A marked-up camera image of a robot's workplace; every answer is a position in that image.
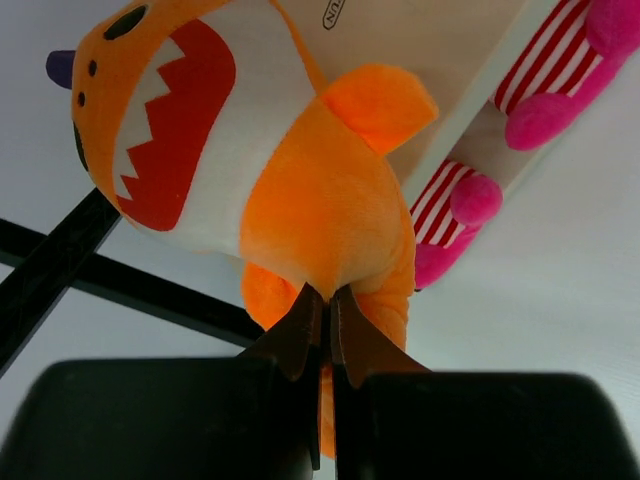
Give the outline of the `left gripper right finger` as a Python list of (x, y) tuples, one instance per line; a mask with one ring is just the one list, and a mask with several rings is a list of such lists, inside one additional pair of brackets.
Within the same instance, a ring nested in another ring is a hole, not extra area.
[(572, 373), (434, 372), (349, 288), (330, 303), (340, 479), (635, 479), (603, 390)]

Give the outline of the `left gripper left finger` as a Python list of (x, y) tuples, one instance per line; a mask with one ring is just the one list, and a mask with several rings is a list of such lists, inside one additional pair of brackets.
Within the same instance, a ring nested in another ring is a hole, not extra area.
[(50, 366), (2, 445), (2, 477), (311, 478), (320, 465), (322, 313), (307, 286), (235, 357)]

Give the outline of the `white head glasses magenta plush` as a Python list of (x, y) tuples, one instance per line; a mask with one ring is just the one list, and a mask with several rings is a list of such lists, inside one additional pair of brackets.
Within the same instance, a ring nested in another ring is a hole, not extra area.
[(502, 204), (495, 180), (454, 160), (440, 164), (410, 209), (418, 291), (451, 269)]

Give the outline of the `orange shark plush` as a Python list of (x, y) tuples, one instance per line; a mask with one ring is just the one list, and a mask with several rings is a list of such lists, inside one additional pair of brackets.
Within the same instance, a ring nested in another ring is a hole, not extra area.
[(240, 259), (261, 327), (304, 286), (350, 286), (405, 346), (415, 236), (387, 157), (438, 115), (413, 73), (327, 80), (275, 1), (134, 1), (46, 72), (99, 191), (147, 234)]

